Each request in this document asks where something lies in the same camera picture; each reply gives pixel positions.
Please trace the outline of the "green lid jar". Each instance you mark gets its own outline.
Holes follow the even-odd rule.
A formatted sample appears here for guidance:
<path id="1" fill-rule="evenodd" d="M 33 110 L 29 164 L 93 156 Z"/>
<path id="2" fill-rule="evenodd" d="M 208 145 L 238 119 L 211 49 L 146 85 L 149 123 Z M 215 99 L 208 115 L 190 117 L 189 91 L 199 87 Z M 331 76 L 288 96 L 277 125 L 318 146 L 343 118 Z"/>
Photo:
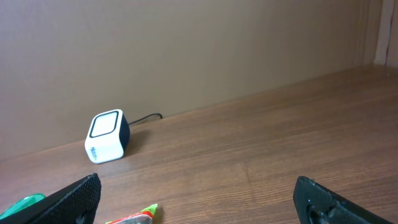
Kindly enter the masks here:
<path id="1" fill-rule="evenodd" d="M 43 200 L 46 196 L 44 194 L 32 194 L 27 197 L 24 197 L 23 199 L 19 200 L 16 202 L 14 205 L 10 206 L 6 211 L 4 211 L 0 219 L 4 219 L 6 217 L 9 217 L 10 215 L 13 215 L 41 200 Z"/>

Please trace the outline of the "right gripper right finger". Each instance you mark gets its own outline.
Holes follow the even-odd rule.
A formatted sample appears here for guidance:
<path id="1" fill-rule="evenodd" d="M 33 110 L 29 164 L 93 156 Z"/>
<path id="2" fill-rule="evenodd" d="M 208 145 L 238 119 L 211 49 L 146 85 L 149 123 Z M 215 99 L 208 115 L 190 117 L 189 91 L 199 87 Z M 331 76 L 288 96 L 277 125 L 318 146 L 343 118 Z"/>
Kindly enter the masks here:
<path id="1" fill-rule="evenodd" d="M 391 224 L 306 176 L 298 177 L 293 201 L 301 224 Z"/>

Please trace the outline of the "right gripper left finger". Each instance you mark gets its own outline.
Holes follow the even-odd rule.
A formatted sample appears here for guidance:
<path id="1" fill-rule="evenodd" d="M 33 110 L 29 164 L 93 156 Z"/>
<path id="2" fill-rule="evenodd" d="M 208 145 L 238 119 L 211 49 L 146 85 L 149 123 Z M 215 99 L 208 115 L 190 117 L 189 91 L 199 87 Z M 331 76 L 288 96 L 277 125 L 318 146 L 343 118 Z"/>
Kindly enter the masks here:
<path id="1" fill-rule="evenodd" d="M 101 181 L 93 173 L 2 219 L 1 223 L 93 224 L 100 198 Z"/>

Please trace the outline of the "green snack bag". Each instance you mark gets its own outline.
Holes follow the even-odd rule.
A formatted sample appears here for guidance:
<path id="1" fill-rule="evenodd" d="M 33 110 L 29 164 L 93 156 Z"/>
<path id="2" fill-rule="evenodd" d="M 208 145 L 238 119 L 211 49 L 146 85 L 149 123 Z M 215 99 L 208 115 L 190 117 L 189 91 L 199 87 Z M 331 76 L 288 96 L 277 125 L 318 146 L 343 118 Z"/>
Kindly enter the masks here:
<path id="1" fill-rule="evenodd" d="M 154 215 L 158 204 L 152 204 L 138 213 L 122 217 L 117 220 L 106 222 L 106 224 L 153 224 Z"/>

